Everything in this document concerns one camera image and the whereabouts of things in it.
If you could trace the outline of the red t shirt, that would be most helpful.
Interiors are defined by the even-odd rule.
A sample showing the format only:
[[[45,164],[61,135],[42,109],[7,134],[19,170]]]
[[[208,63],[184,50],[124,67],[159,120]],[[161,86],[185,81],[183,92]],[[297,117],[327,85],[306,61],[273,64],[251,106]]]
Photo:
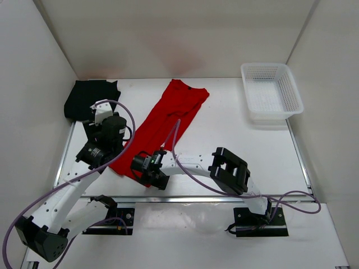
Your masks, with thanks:
[[[135,181],[142,176],[132,172],[130,165],[135,155],[141,151],[152,154],[164,145],[165,150],[172,149],[173,139],[170,131],[176,121],[181,120],[176,140],[179,140],[200,110],[202,104],[210,96],[206,89],[196,89],[181,80],[172,79],[161,99],[152,108],[147,118],[136,130],[134,140],[129,149],[109,167],[118,175],[127,176]]]

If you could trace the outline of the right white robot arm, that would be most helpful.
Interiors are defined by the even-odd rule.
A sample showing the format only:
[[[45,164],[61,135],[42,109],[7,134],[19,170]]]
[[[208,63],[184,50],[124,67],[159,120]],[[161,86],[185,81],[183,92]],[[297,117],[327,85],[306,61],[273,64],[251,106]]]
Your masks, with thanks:
[[[224,147],[210,155],[177,155],[163,149],[152,155],[138,154],[132,159],[130,170],[141,174],[136,177],[139,183],[160,190],[166,188],[173,175],[210,178],[224,195],[244,199],[258,224],[268,223],[273,215],[271,202],[251,179],[247,162]]]

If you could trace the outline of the black t shirt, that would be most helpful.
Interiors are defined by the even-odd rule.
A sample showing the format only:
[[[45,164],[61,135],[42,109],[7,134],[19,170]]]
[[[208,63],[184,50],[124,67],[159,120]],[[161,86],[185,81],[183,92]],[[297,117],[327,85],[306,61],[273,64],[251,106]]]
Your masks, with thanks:
[[[65,118],[80,122],[94,120],[90,108],[93,104],[105,99],[118,101],[120,96],[117,81],[77,80],[64,104]]]

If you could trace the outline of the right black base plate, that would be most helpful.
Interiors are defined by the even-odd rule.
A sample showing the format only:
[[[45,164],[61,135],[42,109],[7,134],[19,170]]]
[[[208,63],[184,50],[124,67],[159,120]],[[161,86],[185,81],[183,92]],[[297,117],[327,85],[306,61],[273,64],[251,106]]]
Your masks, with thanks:
[[[230,224],[225,231],[235,235],[237,238],[289,236],[286,219],[281,207],[277,208],[268,224],[252,214],[248,208],[236,207],[233,212],[234,223]]]

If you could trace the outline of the aluminium rail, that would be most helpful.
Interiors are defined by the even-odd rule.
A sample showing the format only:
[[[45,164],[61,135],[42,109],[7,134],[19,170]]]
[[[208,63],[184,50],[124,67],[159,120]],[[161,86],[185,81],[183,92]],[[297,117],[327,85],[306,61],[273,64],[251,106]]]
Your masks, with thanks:
[[[241,203],[241,198],[225,196],[168,196],[168,197],[145,197],[145,196],[118,196],[113,197],[120,203]]]

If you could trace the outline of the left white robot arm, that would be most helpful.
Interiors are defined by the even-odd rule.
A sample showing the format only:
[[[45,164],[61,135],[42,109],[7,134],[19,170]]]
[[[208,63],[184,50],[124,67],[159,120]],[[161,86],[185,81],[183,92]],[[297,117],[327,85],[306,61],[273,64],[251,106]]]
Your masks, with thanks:
[[[47,262],[57,260],[69,242],[93,224],[119,219],[117,203],[103,194],[90,198],[82,209],[71,210],[123,150],[127,121],[114,113],[101,123],[87,120],[83,127],[88,140],[63,179],[67,185],[51,194],[31,216],[22,216],[15,223],[21,241]]]

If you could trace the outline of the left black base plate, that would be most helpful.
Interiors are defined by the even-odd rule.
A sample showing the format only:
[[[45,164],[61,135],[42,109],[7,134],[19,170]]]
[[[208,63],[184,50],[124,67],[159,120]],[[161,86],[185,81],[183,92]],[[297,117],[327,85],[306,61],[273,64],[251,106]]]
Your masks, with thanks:
[[[108,213],[100,224],[91,226],[82,232],[83,235],[132,235],[135,209],[133,207],[116,208]]]

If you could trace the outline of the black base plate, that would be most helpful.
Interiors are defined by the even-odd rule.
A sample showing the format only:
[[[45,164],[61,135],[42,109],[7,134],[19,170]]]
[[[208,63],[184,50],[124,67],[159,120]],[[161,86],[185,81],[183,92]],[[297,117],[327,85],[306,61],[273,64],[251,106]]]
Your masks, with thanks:
[[[281,207],[277,208],[268,224],[252,214],[248,208],[236,207],[233,212],[234,223],[230,224],[225,231],[235,235],[237,238],[289,236],[286,219]]]
[[[133,207],[116,208],[108,213],[100,224],[91,226],[82,232],[83,235],[132,235],[135,209]]]

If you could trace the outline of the white plastic basket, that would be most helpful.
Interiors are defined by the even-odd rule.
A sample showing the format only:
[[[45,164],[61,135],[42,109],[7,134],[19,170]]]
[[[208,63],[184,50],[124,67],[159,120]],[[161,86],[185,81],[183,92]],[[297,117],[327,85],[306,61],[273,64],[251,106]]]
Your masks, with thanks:
[[[301,114],[303,103],[289,67],[283,63],[244,63],[241,76],[254,122],[277,122]]]

